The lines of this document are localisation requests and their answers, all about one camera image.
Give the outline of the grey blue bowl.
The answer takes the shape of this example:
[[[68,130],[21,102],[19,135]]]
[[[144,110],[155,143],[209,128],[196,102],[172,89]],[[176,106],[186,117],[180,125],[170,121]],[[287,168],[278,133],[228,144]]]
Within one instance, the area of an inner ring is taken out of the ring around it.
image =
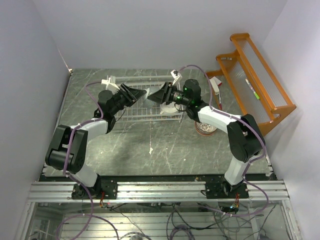
[[[148,96],[149,93],[150,93],[150,88],[148,87],[148,88],[145,89],[145,95]]]

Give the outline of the beige patterned bowl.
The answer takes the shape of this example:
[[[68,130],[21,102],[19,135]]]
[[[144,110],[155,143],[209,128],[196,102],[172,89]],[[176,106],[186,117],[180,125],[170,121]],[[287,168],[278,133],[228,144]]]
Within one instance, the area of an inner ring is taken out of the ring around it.
[[[195,122],[194,125],[195,130],[202,136],[211,136],[217,130],[216,127],[202,122]]]

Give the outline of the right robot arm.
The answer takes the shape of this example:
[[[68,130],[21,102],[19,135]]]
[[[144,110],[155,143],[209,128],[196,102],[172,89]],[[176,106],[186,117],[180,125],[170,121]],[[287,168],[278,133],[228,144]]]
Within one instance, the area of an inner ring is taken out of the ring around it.
[[[227,134],[232,159],[219,187],[226,198],[238,192],[250,165],[266,154],[265,140],[254,117],[250,114],[234,115],[209,106],[202,100],[201,87],[195,79],[186,80],[182,90],[165,82],[159,90],[149,93],[147,99],[160,105],[183,105],[190,119]]]

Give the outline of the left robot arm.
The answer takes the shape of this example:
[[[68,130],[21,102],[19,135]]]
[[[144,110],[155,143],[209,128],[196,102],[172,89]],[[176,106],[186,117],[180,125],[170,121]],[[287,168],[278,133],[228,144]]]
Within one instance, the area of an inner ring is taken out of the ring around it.
[[[45,163],[76,183],[72,199],[116,198],[116,188],[104,185],[101,176],[85,163],[87,145],[94,138],[108,134],[114,128],[116,114],[131,107],[146,94],[143,89],[110,84],[94,100],[97,109],[93,118],[77,125],[61,124],[56,127]]]

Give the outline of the white wire dish rack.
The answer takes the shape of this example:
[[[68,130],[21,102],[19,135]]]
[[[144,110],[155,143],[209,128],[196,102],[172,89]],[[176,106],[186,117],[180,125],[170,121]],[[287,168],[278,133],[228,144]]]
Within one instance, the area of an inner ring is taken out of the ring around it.
[[[160,89],[165,82],[173,82],[171,75],[159,75],[159,76],[115,76],[115,83],[118,87],[121,84],[138,89],[145,90],[147,88]],[[156,121],[181,121],[184,107],[178,104],[174,104],[179,111],[178,115],[163,116],[160,114],[160,104],[155,103],[143,96],[133,106],[128,107],[125,112],[118,113],[117,116],[121,117],[123,122],[156,122]]]

